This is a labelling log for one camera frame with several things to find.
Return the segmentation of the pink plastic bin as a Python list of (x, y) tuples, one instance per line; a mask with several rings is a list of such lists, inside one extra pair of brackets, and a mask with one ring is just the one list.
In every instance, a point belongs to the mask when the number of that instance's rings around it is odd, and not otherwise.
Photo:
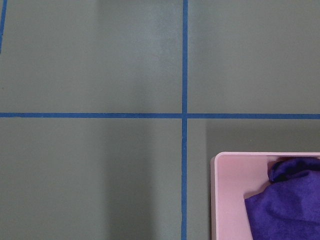
[(211, 236), (216, 240), (251, 240), (245, 199), (270, 185), (268, 172), (279, 161), (319, 158), (318, 152), (218, 153), (210, 161)]

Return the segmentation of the purple cloth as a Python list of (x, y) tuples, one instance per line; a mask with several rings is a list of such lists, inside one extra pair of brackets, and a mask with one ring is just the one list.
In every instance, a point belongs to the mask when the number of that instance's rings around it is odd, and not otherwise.
[(320, 160), (294, 157), (278, 161), (268, 173), (270, 185), (245, 199), (254, 240), (320, 238)]

